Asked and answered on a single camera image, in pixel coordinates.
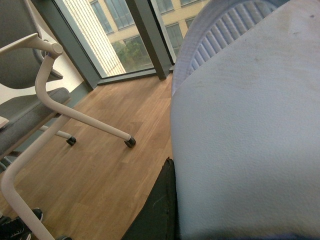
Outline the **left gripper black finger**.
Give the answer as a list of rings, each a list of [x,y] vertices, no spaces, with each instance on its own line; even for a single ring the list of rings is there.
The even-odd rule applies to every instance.
[[[123,240],[174,240],[176,238],[177,192],[174,161],[168,157]]]

